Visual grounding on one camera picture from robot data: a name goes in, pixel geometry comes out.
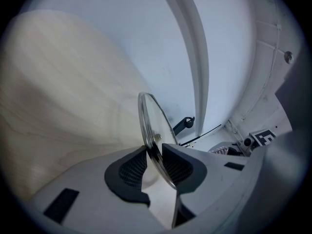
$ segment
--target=light wood surface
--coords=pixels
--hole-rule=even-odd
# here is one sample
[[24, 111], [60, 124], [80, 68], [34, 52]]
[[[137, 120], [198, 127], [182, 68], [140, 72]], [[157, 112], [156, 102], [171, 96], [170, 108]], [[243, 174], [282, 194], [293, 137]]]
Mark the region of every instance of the light wood surface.
[[0, 70], [1, 166], [19, 198], [28, 200], [82, 160], [143, 144], [137, 96], [148, 87], [80, 18], [19, 15]]

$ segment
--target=black rectangular slot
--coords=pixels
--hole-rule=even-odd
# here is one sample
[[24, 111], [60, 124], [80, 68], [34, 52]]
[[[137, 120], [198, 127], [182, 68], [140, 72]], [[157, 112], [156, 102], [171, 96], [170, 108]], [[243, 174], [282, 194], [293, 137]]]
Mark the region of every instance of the black rectangular slot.
[[239, 170], [239, 171], [243, 170], [243, 168], [245, 167], [244, 165], [236, 164], [232, 162], [228, 162], [224, 166], [235, 169], [235, 170]]
[[61, 223], [69, 209], [76, 200], [79, 192], [72, 189], [64, 189], [43, 213], [57, 223]]

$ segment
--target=black rubber pad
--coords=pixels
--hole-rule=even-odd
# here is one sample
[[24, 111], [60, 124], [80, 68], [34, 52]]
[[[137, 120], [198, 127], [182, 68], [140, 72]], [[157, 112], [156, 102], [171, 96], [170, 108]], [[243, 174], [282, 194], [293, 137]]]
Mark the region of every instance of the black rubber pad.
[[45, 210], [44, 215], [60, 224], [73, 205], [78, 194], [78, 191], [68, 188], [64, 189], [58, 197], [54, 199], [48, 209]]
[[239, 171], [243, 170], [243, 168], [245, 167], [244, 165], [236, 164], [232, 162], [228, 162], [224, 166], [235, 169], [235, 170], [239, 170]]

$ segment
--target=wooden panel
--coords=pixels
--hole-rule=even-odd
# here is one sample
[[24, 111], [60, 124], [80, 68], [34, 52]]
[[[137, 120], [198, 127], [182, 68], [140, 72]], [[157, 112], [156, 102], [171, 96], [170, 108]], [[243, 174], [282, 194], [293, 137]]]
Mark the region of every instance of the wooden panel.
[[1, 165], [20, 198], [82, 160], [143, 144], [137, 96], [147, 85], [80, 18], [21, 14], [3, 48]]

